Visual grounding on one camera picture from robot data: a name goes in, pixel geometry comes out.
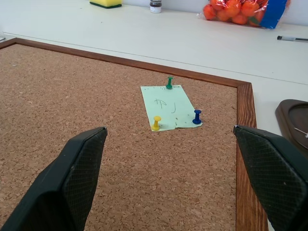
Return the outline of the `light green paper note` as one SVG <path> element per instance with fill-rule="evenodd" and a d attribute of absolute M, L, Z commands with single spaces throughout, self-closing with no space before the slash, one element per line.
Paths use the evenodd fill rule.
<path fill-rule="evenodd" d="M 141 92 L 150 126 L 154 118 L 158 121 L 159 131 L 176 128 L 196 128 L 203 123 L 194 124 L 195 109 L 181 85 L 168 90 L 165 86 L 141 86 Z"/>

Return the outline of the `blue push pin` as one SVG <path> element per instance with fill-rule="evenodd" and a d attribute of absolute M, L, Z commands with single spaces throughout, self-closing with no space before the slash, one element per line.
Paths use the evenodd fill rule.
<path fill-rule="evenodd" d="M 201 114 L 201 110 L 199 109 L 195 109 L 194 113 L 195 113 L 195 118 L 192 120 L 192 122 L 196 125 L 199 125 L 202 123 L 201 119 L 200 119 L 200 114 Z"/>

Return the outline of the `yellow push pin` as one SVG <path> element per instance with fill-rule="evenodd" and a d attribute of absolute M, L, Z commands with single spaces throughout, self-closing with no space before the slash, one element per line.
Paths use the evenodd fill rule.
<path fill-rule="evenodd" d="M 160 129 L 159 121 L 161 121 L 161 117 L 160 116 L 155 116 L 154 117 L 154 123 L 151 125 L 151 129 L 153 131 L 158 131 Z"/>

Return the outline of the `yellow green sponge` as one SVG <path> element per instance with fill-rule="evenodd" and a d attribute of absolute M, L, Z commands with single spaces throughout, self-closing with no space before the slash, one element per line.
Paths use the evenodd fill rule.
<path fill-rule="evenodd" d="M 122 0 L 89 0 L 90 4 L 106 9 L 122 6 Z"/>

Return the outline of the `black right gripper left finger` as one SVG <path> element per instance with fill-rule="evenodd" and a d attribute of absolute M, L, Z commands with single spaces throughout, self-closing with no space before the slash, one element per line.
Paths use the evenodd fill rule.
<path fill-rule="evenodd" d="M 96 192 L 107 129 L 71 138 L 36 177 L 0 231 L 84 231 Z"/>

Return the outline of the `small dark-lidded jar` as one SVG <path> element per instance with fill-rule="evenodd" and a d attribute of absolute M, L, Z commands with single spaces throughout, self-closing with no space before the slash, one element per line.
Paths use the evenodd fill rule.
<path fill-rule="evenodd" d="M 150 0 L 150 12 L 161 13 L 162 0 Z"/>

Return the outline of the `wood-framed cork board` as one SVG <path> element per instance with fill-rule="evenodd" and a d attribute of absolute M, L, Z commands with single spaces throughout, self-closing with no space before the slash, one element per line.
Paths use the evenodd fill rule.
<path fill-rule="evenodd" d="M 181 85 L 202 125 L 153 131 L 141 86 Z M 0 43 L 0 228 L 74 136 L 105 127 L 84 231 L 269 231 L 233 134 L 252 85 L 21 38 Z"/>

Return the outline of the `black pen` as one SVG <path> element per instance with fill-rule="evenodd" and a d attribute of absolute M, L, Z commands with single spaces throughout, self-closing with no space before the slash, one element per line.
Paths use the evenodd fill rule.
<path fill-rule="evenodd" d="M 277 40 L 308 42 L 308 38 L 296 38 L 296 37 L 288 37 L 288 36 L 278 36 Z"/>

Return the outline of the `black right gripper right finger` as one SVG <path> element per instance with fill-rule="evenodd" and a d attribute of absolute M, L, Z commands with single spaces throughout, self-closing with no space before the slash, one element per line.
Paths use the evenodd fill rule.
<path fill-rule="evenodd" d="M 233 129 L 252 188 L 275 231 L 308 231 L 308 159 L 286 138 Z"/>

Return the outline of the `bag of oranges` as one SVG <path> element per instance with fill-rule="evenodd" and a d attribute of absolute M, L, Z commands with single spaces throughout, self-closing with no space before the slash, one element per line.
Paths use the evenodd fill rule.
<path fill-rule="evenodd" d="M 198 18 L 275 29 L 291 0 L 209 0 Z"/>

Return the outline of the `dark brown wooden tray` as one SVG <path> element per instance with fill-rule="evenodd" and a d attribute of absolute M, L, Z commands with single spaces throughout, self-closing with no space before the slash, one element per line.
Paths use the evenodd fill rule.
<path fill-rule="evenodd" d="M 308 159 L 308 102 L 283 100 L 276 108 L 275 115 L 282 136 Z"/>

